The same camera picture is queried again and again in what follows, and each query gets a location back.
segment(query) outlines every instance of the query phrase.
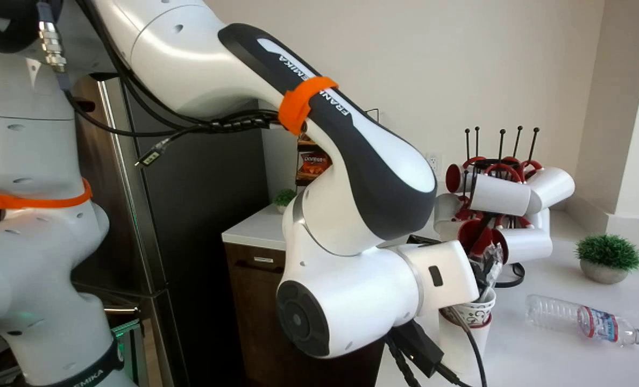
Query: water bottle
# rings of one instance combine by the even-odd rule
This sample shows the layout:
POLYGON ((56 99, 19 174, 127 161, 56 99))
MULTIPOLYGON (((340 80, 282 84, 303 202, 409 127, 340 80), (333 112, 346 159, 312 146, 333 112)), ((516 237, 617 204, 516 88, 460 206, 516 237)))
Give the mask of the water bottle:
POLYGON ((536 327, 579 331, 590 340, 605 340, 622 346, 639 344, 639 329, 635 329, 624 316, 590 305, 529 295, 527 314, 529 323, 536 327))

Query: wooden cabinet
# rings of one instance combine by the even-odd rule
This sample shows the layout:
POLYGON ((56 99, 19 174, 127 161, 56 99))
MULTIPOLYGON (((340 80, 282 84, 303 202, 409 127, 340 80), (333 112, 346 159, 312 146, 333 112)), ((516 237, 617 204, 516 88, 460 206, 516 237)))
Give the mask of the wooden cabinet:
POLYGON ((284 252, 226 245, 241 353, 250 385, 260 387, 372 387, 381 344, 340 359, 312 359, 284 338, 275 316, 275 288, 284 252))

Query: white robotic arm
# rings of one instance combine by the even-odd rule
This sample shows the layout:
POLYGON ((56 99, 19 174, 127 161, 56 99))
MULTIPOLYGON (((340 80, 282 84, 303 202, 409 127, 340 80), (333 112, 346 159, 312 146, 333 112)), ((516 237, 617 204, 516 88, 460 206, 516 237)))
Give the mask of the white robotic arm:
MULTIPOLYGON (((6 54, 26 49, 34 41, 30 32, 37 32, 37 24, 30 26, 30 19, 37 19, 37 0, 11 4, 15 6, 6 9, 0 2, 0 52, 4 52, 0 65, 17 60, 11 65, 17 73, 13 71, 9 77, 15 75, 13 80, 19 84, 2 82, 6 75, 0 75, 0 88, 6 92, 26 88, 30 92, 24 95, 24 101, 34 101, 39 82, 43 80, 43 88, 49 86, 49 71, 34 69, 41 75, 22 82, 30 75, 30 67, 19 69, 24 60, 19 56, 11 60, 6 54)), ((99 37, 110 43, 118 62, 172 112, 207 120, 230 114, 250 101, 265 101, 280 108, 286 127, 306 131, 329 153, 333 166, 288 206, 284 217, 288 258, 278 288, 278 316, 297 348, 312 357, 338 357, 379 340, 392 327, 404 325, 422 312, 478 297, 473 273, 458 245, 409 252, 379 247, 383 241, 407 237, 426 224, 435 202, 432 170, 411 144, 370 120, 329 86, 331 82, 308 92, 306 86, 323 77, 280 41, 252 26, 222 24, 202 0, 75 0, 82 13, 75 13, 73 2, 49 0, 47 4, 56 13, 62 6, 60 15, 69 22, 82 19, 84 13, 99 37), (299 103, 297 99, 288 103, 288 92, 308 95, 299 103)), ((77 30, 82 32, 77 26, 69 34, 60 30, 65 47, 69 47, 67 67, 56 67, 65 92, 69 92, 71 77, 62 71, 101 71, 95 58, 90 62, 73 60, 73 54, 82 54, 82 49, 69 37, 86 39, 77 30)), ((60 105, 58 97, 62 97, 60 90, 43 95, 43 99, 37 95, 37 105, 60 105)), ((71 114, 65 105, 60 112, 65 112, 60 118, 34 116, 37 110, 15 110, 0 101, 0 194, 32 198, 24 200, 26 206, 6 211, 0 234, 6 234, 6 226, 13 221, 45 224, 15 247, 15 260, 22 262, 30 256, 30 247, 43 245, 34 264, 15 260, 0 264, 0 288, 6 290, 0 295, 9 295, 0 297, 0 331, 9 333, 9 320, 19 312, 32 312, 37 320, 45 323, 45 335, 34 335, 39 325, 32 323, 22 331, 15 329, 15 335, 6 335, 32 385, 52 385, 77 374, 86 381, 97 378, 88 381, 95 385, 127 385, 127 378, 112 368, 90 368, 105 361, 105 353, 112 350, 110 331, 97 301, 69 286, 69 271, 105 234, 108 224, 101 209, 88 200, 60 209, 34 206, 37 198, 65 200, 84 191, 71 144, 71 114), (19 129, 11 127, 15 125, 11 123, 13 112, 22 114, 24 125, 37 123, 41 138, 11 135, 13 129, 19 129), (62 144, 49 146, 43 138, 58 133, 65 135, 62 144), (80 243, 82 249, 77 249, 75 243, 84 228, 93 228, 95 234, 84 243, 86 247, 80 243), (58 234, 52 239, 56 249, 45 245, 45 234, 54 232, 58 234), (43 292, 30 286, 37 280, 47 284, 43 292), (54 288, 67 297, 45 303, 54 288), (86 316, 84 312, 75 316, 84 316, 82 320, 90 327, 67 318, 67 310, 77 305, 86 310, 86 316), (93 333, 90 350, 86 350, 86 340, 71 340, 82 338, 82 331, 93 333), (54 353, 54 357, 34 357, 37 350, 54 353)))

